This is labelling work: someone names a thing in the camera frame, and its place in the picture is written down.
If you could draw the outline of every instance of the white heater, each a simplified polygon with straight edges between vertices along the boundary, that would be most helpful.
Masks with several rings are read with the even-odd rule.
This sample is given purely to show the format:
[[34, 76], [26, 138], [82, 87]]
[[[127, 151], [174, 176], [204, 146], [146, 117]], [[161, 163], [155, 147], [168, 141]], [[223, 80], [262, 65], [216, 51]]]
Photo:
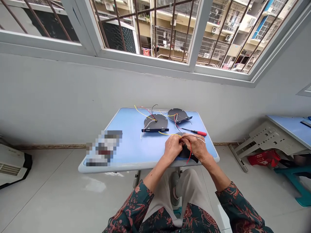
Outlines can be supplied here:
[[0, 144], [0, 189], [26, 179], [31, 166], [31, 155]]

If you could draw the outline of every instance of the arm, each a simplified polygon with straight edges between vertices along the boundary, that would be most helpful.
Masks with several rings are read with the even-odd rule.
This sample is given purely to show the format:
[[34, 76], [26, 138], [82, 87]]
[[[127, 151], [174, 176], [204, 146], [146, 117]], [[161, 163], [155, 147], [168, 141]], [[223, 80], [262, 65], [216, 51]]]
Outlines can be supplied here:
[[179, 137], [172, 135], [165, 143], [165, 152], [152, 171], [140, 181], [115, 216], [109, 219], [104, 232], [138, 232], [165, 170], [182, 150]]
[[187, 147], [190, 148], [191, 142], [193, 154], [209, 172], [216, 186], [218, 200], [230, 219], [232, 231], [237, 233], [273, 232], [269, 227], [265, 226], [265, 221], [217, 165], [212, 155], [207, 151], [206, 145], [196, 137], [186, 137], [186, 139], [184, 141]]

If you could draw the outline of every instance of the air conditioner unit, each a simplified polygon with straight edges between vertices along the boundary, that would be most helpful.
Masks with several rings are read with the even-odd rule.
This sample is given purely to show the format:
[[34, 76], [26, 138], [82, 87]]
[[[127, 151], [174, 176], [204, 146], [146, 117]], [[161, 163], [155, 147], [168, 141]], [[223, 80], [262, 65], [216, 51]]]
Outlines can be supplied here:
[[105, 3], [105, 6], [108, 11], [114, 11], [113, 5], [111, 3]]
[[[172, 19], [171, 19], [171, 25], [172, 25]], [[176, 26], [176, 19], [174, 19], [174, 26]]]
[[252, 19], [250, 20], [249, 24], [247, 25], [247, 28], [248, 28], [248, 27], [252, 27], [252, 26], [255, 24], [255, 22], [256, 22], [256, 18], [252, 18]]
[[231, 38], [232, 38], [232, 36], [228, 35], [228, 36], [226, 36], [225, 41], [230, 41], [230, 40], [231, 40]]
[[26, 179], [31, 166], [31, 155], [0, 144], [0, 189]]
[[216, 33], [216, 31], [217, 31], [217, 27], [213, 27], [213, 29], [212, 29], [212, 33], [213, 33], [213, 34], [215, 34], [215, 33]]

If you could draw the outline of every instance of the apartment building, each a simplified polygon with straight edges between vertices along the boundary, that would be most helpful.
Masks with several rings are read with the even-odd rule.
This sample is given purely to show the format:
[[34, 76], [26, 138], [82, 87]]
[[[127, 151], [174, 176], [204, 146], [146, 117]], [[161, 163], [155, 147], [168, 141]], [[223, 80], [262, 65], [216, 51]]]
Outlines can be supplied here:
[[[208, 23], [206, 25], [204, 37], [202, 40], [197, 64], [206, 65], [211, 53], [215, 47], [210, 66], [226, 69], [232, 66], [233, 70], [239, 70], [244, 67], [244, 71], [248, 71], [251, 65], [256, 61], [261, 51], [268, 44], [272, 35], [280, 26], [286, 13], [294, 3], [294, 0], [289, 1], [282, 9], [285, 0], [268, 0], [259, 2], [251, 0], [247, 12], [242, 19], [243, 13], [246, 10], [248, 0], [214, 0]], [[154, 7], [154, 1], [136, 0], [139, 10]], [[171, 4], [172, 0], [156, 0], [157, 6]], [[172, 12], [173, 7], [167, 7], [155, 12], [139, 17], [138, 23], [141, 37], [143, 41], [142, 47], [150, 50], [150, 56], [156, 56], [163, 59], [169, 57], [169, 47], [171, 46], [171, 59], [175, 61], [187, 62], [189, 46], [195, 26], [195, 19], [199, 8], [199, 1], [194, 2], [190, 28], [187, 36], [188, 22], [190, 17], [191, 2], [176, 6], [174, 15], [173, 35], [171, 36], [171, 27], [173, 23]], [[261, 41], [270, 24], [273, 23], [265, 38]]]
[[[32, 31], [33, 35], [45, 36], [24, 0], [3, 1], [13, 9], [20, 21], [32, 22], [25, 25], [28, 31]], [[64, 29], [53, 20], [53, 12], [47, 0], [28, 1], [51, 37], [68, 39]], [[78, 41], [62, 3], [55, 0], [52, 2], [57, 14], [62, 17], [69, 37], [72, 41]], [[90, 2], [97, 9], [98, 15], [94, 11], [94, 16], [101, 21], [109, 48], [124, 50], [125, 47], [127, 52], [187, 62], [200, 0], [195, 0], [193, 6], [192, 1], [177, 5], [174, 17], [173, 0], [116, 0], [117, 7], [113, 0]], [[197, 64], [222, 69], [232, 67], [232, 70], [247, 72], [281, 25], [295, 0], [287, 1], [286, 5], [285, 3], [286, 0], [250, 0], [250, 3], [248, 0], [213, 0]], [[155, 17], [155, 11], [146, 11], [155, 4], [157, 7], [168, 7], [157, 10]], [[121, 35], [118, 20], [109, 19], [116, 18], [117, 14], [130, 15], [136, 9], [145, 12], [137, 18], [132, 14], [120, 19]], [[2, 4], [0, 12], [0, 20], [6, 30], [21, 31], [20, 27], [14, 26], [15, 20]]]

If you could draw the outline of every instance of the baseboard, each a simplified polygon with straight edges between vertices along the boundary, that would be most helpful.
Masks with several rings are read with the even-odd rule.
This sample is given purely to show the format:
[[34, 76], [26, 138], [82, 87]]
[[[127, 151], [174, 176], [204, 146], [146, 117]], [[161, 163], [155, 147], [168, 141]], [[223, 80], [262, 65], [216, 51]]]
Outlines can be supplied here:
[[[238, 145], [237, 142], [214, 142], [214, 146]], [[14, 145], [17, 150], [85, 149], [86, 144]]]

